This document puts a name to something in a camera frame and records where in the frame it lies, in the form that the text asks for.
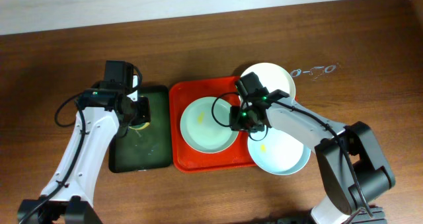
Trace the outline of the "green yellow sponge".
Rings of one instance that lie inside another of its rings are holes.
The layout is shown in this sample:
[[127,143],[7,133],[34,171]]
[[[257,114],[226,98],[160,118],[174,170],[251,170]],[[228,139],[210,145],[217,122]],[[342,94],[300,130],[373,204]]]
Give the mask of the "green yellow sponge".
[[140,125],[130,126],[129,128],[131,130],[143,130],[143,129],[147,128],[149,125],[150,125],[150,123],[146,122],[146,123],[142,123]]

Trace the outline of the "pale green plate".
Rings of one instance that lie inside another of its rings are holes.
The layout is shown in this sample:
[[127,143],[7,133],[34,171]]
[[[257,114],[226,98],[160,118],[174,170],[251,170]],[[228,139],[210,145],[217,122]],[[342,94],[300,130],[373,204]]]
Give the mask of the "pale green plate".
[[190,103],[182,113],[180,132],[183,140],[194,150],[201,153],[220,153],[228,149],[237,139],[239,132],[219,125],[228,123],[231,105],[216,97],[207,96]]

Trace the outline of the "red plastic tray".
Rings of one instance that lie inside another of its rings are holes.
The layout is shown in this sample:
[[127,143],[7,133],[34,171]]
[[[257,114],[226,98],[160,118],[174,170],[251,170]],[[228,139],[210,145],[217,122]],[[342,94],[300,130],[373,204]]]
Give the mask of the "red plastic tray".
[[185,108],[195,100],[217,97],[226,92],[235,92],[238,76],[184,81],[175,84],[169,91],[169,116],[173,164],[181,172],[194,173],[230,168],[254,167],[256,164],[247,149],[248,135],[240,133],[226,150],[207,154],[191,148],[180,132],[180,119]]

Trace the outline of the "light blue plate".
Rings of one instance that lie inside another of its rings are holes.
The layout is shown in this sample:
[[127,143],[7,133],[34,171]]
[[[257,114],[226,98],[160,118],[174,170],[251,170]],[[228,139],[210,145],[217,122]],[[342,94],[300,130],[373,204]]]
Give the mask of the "light blue plate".
[[273,128],[250,134],[247,148],[258,167],[279,176],[299,172],[311,156],[311,150],[296,138]]

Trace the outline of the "white cream plate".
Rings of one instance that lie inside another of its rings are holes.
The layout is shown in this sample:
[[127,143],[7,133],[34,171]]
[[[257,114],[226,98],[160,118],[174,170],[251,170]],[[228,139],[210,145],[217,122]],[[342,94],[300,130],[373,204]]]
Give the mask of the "white cream plate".
[[244,70],[241,76],[243,77],[251,72],[258,76],[262,86],[266,87],[269,92],[280,89],[295,98],[295,83],[291,75],[279,65],[274,63],[256,63]]

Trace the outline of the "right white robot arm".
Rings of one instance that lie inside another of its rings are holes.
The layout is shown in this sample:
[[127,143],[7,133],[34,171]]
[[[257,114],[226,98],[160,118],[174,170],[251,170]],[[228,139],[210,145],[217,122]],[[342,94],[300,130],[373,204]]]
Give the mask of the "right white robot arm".
[[386,223],[381,207],[369,203],[395,185],[395,175],[372,129],[363,122],[334,122],[277,89],[269,92],[251,72],[235,82],[240,106],[231,107],[235,131],[274,128],[316,154],[326,196],[309,213],[279,223]]

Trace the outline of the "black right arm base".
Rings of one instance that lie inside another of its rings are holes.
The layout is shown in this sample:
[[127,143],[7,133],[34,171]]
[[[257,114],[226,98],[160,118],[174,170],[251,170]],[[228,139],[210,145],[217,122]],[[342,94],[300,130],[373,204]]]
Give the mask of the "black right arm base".
[[[382,207],[371,206],[370,210],[373,214],[373,217],[370,217],[365,210],[360,210],[357,213],[349,216],[342,223],[347,224],[387,224],[385,218],[385,212]],[[300,215],[300,216],[291,216],[291,217],[282,217],[278,219],[273,219],[269,221],[263,221],[265,224],[315,224],[316,221],[313,221],[311,214]]]

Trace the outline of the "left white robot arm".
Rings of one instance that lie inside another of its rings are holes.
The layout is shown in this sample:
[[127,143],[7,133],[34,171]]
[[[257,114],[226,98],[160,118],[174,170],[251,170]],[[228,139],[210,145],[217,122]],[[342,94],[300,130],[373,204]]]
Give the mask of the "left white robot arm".
[[65,153],[36,200],[23,200],[19,223],[100,223],[93,208],[98,174],[120,128],[150,122],[149,104],[138,95],[142,74],[126,61],[107,61],[104,78],[70,99],[77,108]]

